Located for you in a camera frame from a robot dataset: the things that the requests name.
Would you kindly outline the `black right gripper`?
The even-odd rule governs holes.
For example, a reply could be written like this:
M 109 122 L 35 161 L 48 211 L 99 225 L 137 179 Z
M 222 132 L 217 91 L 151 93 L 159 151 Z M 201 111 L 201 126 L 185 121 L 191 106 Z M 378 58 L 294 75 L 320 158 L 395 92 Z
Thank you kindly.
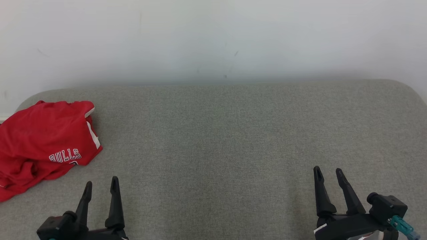
M 330 201 L 320 167 L 314 167 L 316 215 L 319 217 L 317 228 L 314 230 L 315 239 L 347 240 L 374 231 L 386 230 L 387 226 L 381 224 L 371 214 L 366 214 L 365 208 L 342 169 L 336 169 L 336 176 L 346 201 L 346 214 L 335 214 L 337 209 Z

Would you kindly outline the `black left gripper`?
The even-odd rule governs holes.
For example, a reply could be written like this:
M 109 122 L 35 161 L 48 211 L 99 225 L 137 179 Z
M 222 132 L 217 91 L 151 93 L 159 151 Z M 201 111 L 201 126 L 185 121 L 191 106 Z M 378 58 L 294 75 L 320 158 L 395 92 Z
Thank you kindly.
M 113 176 L 110 187 L 111 203 L 105 227 L 95 230 L 84 230 L 79 232 L 75 240 L 128 240 L 124 228 L 124 214 L 119 179 Z M 79 205 L 76 209 L 77 222 L 81 227 L 87 227 L 88 205 L 92 198 L 92 181 L 88 181 Z

